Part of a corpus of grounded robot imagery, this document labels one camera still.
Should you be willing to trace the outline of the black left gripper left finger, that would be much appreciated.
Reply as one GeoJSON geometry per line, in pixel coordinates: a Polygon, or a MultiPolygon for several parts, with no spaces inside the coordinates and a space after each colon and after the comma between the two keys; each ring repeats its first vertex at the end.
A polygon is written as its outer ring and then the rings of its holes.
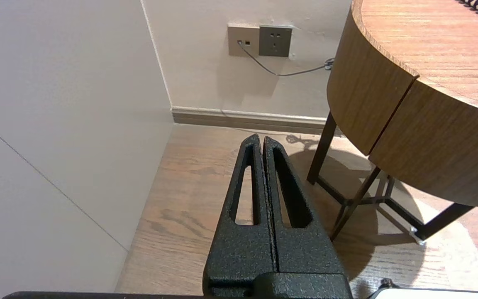
{"type": "Polygon", "coordinates": [[[207,297],[252,297],[254,280],[274,270],[271,223],[267,207],[260,139],[251,135],[241,143],[214,239],[203,270],[207,297]],[[252,225],[236,223],[241,184],[251,168],[252,225]]]}

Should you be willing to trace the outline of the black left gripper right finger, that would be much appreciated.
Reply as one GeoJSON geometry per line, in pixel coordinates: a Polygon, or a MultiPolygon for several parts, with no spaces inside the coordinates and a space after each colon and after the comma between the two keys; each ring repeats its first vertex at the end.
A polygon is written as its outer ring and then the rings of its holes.
{"type": "Polygon", "coordinates": [[[352,297],[334,246],[280,142],[263,145],[272,211],[275,270],[263,274],[264,297],[352,297]]]}

